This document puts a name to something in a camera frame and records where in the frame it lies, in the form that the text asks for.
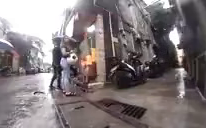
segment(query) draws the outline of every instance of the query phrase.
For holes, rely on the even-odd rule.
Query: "shirt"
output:
[[[53,62],[52,65],[60,65],[60,60],[62,58],[62,53],[60,47],[55,47],[52,51]]]

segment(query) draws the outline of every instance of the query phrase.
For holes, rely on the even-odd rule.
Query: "pants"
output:
[[[66,92],[74,92],[75,88],[71,84],[71,80],[70,80],[70,65],[67,63],[66,58],[62,58],[60,64],[63,68],[63,70],[62,70],[62,88]]]
[[[61,71],[62,71],[62,68],[60,66],[53,66],[53,71],[54,71],[54,74],[52,76],[52,80],[51,80],[51,83],[50,83],[50,86],[53,86],[53,82],[57,79],[57,86],[59,88],[61,88]]]

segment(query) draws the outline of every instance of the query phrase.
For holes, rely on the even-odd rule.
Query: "person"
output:
[[[74,86],[71,84],[70,79],[70,64],[67,62],[67,58],[70,57],[70,54],[73,52],[69,48],[68,42],[69,39],[65,39],[64,42],[61,43],[61,51],[62,51],[62,59],[61,59],[61,67],[62,67],[62,84],[63,84],[63,93],[66,96],[75,96],[76,93]]]
[[[52,80],[50,83],[50,89],[53,89],[53,83],[54,81],[57,79],[57,87],[62,90],[61,87],[61,72],[62,72],[62,68],[60,66],[60,61],[62,58],[62,53],[61,53],[61,49],[60,49],[60,42],[61,39],[53,39],[53,43],[54,43],[54,49],[52,51],[52,57],[53,57],[53,62],[52,62],[52,67],[53,67],[53,76],[52,76]]]

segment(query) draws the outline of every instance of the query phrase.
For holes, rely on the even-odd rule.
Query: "shoe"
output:
[[[63,90],[61,86],[57,86],[59,90]]]
[[[54,89],[55,89],[55,87],[54,87],[54,86],[52,86],[52,85],[50,85],[50,86],[49,86],[49,89],[50,89],[50,90],[54,90]]]

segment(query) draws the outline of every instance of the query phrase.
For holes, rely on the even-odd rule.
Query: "sidewalk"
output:
[[[172,70],[162,78],[125,90],[106,87],[85,97],[91,101],[110,98],[144,107],[147,111],[140,122],[150,128],[206,128],[206,101],[201,100],[195,89],[185,89],[182,72],[181,69]],[[56,104],[60,104],[72,128],[132,128],[81,97],[61,96]]]

